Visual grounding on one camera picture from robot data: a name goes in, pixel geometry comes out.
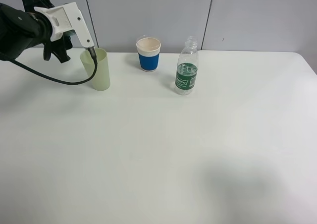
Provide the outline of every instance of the wall seam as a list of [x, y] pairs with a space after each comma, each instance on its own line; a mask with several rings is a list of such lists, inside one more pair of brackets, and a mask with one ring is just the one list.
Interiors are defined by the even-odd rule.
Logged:
[[206, 36], [206, 31], [207, 31], [207, 26], [208, 26], [208, 21], [209, 21], [209, 16], [210, 16], [212, 2], [213, 2], [213, 0], [210, 0], [209, 11], [208, 11], [207, 21], [206, 21], [206, 26], [205, 26], [204, 36], [203, 36], [203, 42], [202, 42], [202, 47], [201, 47], [200, 50], [203, 49], [203, 45], [204, 45], [204, 42], [205, 42], [205, 36]]
[[86, 4], [87, 4], [87, 7], [88, 7], [88, 12], [89, 12], [91, 24], [92, 24], [92, 26], [93, 26], [93, 30], [94, 30], [94, 34], [95, 34], [95, 38], [96, 38], [97, 47], [99, 47], [99, 43], [98, 43], [98, 39], [97, 39], [97, 35], [96, 35], [96, 30], [95, 30], [95, 26], [94, 26], [94, 22], [93, 22], [93, 17], [91, 16], [91, 12], [90, 12], [90, 7], [89, 7], [88, 0], [86, 0]]

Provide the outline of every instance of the green bottle label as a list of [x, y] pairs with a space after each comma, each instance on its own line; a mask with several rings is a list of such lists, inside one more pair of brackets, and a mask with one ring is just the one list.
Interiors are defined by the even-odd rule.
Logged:
[[182, 90], [189, 90], [195, 86], [197, 67], [190, 63], [183, 63], [177, 67], [175, 84]]

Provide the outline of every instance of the white cup rim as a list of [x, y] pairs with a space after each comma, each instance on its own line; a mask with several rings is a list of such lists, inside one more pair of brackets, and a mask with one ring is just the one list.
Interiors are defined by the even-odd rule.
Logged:
[[[154, 42], [156, 42], [155, 46], [146, 47], [146, 48], [143, 47], [143, 46], [140, 44], [140, 41], [141, 41], [141, 40], [144, 40], [144, 39], [152, 39]], [[159, 41], [157, 38], [154, 38], [154, 37], [142, 36], [142, 37], [138, 38], [138, 40], [137, 40], [137, 48], [143, 50], [144, 52], [154, 52], [154, 51], [159, 50], [160, 47], [161, 47], [160, 41]]]

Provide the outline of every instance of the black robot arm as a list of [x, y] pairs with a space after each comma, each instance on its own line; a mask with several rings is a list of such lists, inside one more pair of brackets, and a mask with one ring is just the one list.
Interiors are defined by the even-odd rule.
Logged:
[[34, 7], [52, 8], [50, 0], [22, 0], [25, 12], [0, 3], [0, 52], [15, 59], [25, 49], [44, 45], [44, 60], [50, 60], [53, 53], [61, 63], [70, 60], [67, 50], [71, 49], [70, 36], [50, 41], [52, 25], [48, 19], [34, 10]]

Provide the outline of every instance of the paper cup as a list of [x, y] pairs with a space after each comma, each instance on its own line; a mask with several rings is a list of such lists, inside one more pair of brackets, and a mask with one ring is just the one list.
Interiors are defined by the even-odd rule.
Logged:
[[153, 37], [142, 36], [137, 40], [141, 68], [146, 72], [155, 71], [159, 63], [160, 42]]
[[[95, 48], [95, 51], [97, 55], [98, 68], [91, 82], [94, 89], [98, 91], [103, 91], [110, 87], [107, 52], [101, 48]], [[88, 76], [92, 76], [95, 69], [95, 64], [90, 56], [89, 51], [85, 50], [84, 52], [82, 52], [80, 55], [80, 59], [85, 67]]]

